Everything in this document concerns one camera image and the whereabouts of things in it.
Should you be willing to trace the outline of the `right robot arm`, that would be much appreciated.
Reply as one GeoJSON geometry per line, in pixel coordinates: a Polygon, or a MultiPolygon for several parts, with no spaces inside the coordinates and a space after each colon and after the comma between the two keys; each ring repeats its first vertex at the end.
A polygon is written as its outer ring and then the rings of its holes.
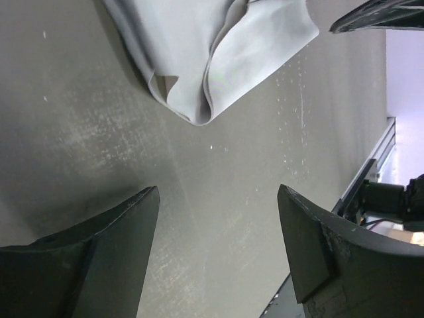
{"type": "MultiPolygon", "coordinates": [[[[423,2],[367,1],[336,20],[329,31],[340,34],[369,28],[422,30],[423,2]]],[[[387,221],[422,232],[423,176],[403,186],[373,182],[361,172],[333,213],[362,227],[387,221]]]]}

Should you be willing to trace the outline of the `white underwear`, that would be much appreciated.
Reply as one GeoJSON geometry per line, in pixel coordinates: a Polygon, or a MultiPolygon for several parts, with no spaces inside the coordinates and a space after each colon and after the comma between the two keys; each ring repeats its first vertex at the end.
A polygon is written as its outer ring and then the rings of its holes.
{"type": "Polygon", "coordinates": [[[152,96],[210,123],[319,34],[305,1],[105,1],[152,96]]]}

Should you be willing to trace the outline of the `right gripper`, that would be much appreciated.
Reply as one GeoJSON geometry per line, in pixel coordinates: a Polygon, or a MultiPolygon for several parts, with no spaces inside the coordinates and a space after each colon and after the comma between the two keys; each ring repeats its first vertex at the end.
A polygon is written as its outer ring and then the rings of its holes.
{"type": "Polygon", "coordinates": [[[423,0],[367,1],[335,21],[329,31],[423,30],[423,0]]]}

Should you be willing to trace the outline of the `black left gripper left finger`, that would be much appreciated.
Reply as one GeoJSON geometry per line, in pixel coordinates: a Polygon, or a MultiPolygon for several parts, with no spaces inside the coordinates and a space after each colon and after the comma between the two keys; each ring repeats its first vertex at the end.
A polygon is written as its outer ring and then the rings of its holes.
{"type": "Polygon", "coordinates": [[[135,317],[160,194],[147,187],[97,216],[1,249],[2,317],[135,317]]]}

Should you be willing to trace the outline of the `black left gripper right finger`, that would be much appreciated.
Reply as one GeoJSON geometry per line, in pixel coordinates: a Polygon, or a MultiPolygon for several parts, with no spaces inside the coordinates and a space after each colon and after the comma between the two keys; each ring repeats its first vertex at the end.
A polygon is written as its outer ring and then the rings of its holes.
{"type": "Polygon", "coordinates": [[[306,317],[422,317],[423,247],[374,233],[281,185],[278,209],[306,317]]]}

